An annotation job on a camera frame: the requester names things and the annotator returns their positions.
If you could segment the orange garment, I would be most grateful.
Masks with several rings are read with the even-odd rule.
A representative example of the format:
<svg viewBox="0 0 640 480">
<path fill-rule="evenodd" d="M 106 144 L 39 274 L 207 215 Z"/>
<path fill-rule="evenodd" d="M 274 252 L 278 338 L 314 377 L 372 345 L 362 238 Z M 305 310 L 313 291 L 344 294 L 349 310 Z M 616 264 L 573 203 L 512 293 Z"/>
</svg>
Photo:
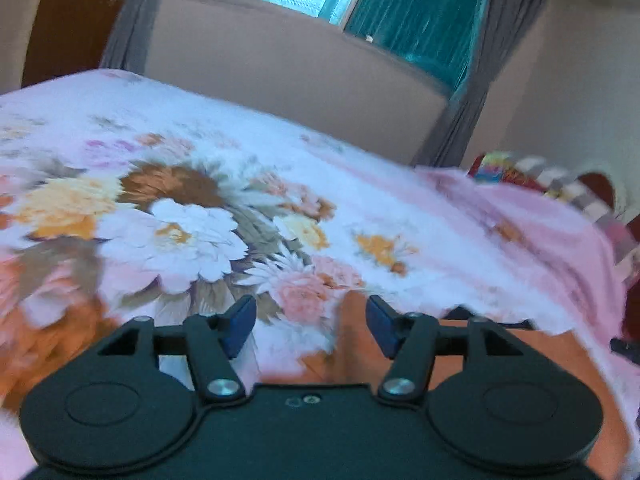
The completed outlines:
<svg viewBox="0 0 640 480">
<path fill-rule="evenodd" d="M 638 370 L 584 324 L 551 336 L 406 315 L 349 292 L 320 346 L 299 306 L 256 336 L 262 382 L 369 385 L 381 403 L 421 412 L 439 445 L 481 471 L 637 477 Z"/>
</svg>

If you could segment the floral pink bed sheet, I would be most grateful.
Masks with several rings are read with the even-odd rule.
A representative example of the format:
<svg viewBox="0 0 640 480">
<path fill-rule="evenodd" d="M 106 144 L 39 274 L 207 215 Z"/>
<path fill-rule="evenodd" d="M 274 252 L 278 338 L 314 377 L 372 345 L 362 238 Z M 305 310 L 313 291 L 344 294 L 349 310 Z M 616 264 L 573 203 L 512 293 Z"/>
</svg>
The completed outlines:
<svg viewBox="0 0 640 480">
<path fill-rule="evenodd" d="M 256 325 L 235 364 L 247 385 L 261 382 L 256 336 L 293 300 L 320 346 L 349 292 L 551 336 L 591 330 L 520 289 L 508 257 L 482 232 L 467 240 L 460 220 L 416 169 L 122 70 L 5 94 L 2 477 L 35 466 L 17 422 L 24 396 L 136 316 L 174 325 L 253 295 Z M 591 333 L 610 350 L 613 338 Z"/>
</svg>

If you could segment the pink blanket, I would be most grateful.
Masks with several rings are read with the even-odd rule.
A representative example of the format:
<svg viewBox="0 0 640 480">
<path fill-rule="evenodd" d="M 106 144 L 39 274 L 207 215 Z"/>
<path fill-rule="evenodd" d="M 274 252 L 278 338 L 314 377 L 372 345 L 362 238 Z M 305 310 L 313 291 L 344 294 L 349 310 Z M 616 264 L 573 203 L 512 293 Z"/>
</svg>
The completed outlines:
<svg viewBox="0 0 640 480">
<path fill-rule="evenodd" d="M 602 341 L 622 332 L 629 289 L 613 247 L 560 192 L 527 176 L 523 185 L 480 182 L 457 169 L 420 167 L 416 176 L 458 211 L 467 240 L 482 232 L 508 257 L 520 289 L 548 296 Z"/>
</svg>

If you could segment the colourful patterned cloth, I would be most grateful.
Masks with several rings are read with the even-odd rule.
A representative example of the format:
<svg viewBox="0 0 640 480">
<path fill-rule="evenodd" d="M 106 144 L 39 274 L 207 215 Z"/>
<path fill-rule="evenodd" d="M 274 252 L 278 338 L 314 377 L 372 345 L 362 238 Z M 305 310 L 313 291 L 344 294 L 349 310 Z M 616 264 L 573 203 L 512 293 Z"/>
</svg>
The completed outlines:
<svg viewBox="0 0 640 480">
<path fill-rule="evenodd" d="M 485 183 L 510 183 L 523 185 L 526 175 L 515 168 L 514 162 L 505 152 L 486 152 L 473 160 L 468 176 Z"/>
</svg>

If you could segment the striped pillow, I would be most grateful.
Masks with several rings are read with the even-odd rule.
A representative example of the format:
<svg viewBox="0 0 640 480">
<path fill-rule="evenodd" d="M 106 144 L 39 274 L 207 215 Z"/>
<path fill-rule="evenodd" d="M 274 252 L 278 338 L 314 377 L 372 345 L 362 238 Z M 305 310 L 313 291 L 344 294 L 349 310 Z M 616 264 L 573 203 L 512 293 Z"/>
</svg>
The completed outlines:
<svg viewBox="0 0 640 480">
<path fill-rule="evenodd" d="M 539 156 L 512 155 L 517 170 L 548 190 L 560 192 L 564 200 L 600 229 L 613 247 L 615 270 L 631 289 L 639 281 L 639 242 L 616 218 L 613 209 L 564 168 L 552 166 Z"/>
</svg>

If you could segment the red white headboard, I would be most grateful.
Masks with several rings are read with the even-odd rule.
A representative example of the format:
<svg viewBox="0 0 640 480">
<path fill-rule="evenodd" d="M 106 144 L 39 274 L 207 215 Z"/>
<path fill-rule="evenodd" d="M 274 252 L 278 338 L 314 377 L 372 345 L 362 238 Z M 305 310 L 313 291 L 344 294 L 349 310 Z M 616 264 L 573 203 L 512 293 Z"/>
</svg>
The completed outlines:
<svg viewBox="0 0 640 480">
<path fill-rule="evenodd" d="M 597 198 L 605 202 L 614 211 L 616 218 L 626 224 L 635 240 L 639 240 L 639 211 L 629 207 L 611 178 L 601 171 L 587 171 L 578 177 Z"/>
</svg>

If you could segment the left grey curtain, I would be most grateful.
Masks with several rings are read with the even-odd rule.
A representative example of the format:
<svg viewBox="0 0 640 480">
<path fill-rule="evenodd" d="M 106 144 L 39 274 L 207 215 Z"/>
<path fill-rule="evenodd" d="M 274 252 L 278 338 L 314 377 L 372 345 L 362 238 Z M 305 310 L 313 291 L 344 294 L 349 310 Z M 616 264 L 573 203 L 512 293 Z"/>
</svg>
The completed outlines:
<svg viewBox="0 0 640 480">
<path fill-rule="evenodd" d="M 99 68 L 142 74 L 160 0 L 125 0 L 108 36 Z"/>
</svg>

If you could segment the grey curtain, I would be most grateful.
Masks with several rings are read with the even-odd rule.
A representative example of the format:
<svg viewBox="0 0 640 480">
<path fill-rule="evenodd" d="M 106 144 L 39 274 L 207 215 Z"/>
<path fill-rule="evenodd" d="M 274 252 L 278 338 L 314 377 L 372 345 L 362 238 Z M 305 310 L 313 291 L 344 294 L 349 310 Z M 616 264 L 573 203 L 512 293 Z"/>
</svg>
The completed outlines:
<svg viewBox="0 0 640 480">
<path fill-rule="evenodd" d="M 412 166 L 453 167 L 462 162 L 490 87 L 520 41 L 535 24 L 546 0 L 480 0 L 470 64 Z"/>
<path fill-rule="evenodd" d="M 99 68 L 142 74 L 160 0 L 125 0 L 108 36 Z"/>
</svg>

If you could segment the brown wooden door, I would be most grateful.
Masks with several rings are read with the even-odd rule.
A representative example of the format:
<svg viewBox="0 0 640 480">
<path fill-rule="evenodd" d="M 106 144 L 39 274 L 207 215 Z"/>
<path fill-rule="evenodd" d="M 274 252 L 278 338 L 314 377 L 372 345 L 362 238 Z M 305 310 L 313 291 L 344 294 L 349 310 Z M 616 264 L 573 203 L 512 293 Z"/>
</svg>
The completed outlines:
<svg viewBox="0 0 640 480">
<path fill-rule="evenodd" d="M 40 0 L 26 50 L 24 87 L 98 67 L 125 0 Z"/>
</svg>

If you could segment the right grey curtain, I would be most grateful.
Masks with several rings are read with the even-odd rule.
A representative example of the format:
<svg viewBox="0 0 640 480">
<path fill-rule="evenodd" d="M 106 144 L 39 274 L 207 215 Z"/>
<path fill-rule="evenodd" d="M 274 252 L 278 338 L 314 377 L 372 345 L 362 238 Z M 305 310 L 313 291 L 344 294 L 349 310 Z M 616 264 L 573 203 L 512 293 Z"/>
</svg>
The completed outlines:
<svg viewBox="0 0 640 480">
<path fill-rule="evenodd" d="M 520 41 L 535 24 L 546 0 L 480 0 L 470 64 L 412 166 L 453 167 L 462 162 L 490 87 Z"/>
</svg>

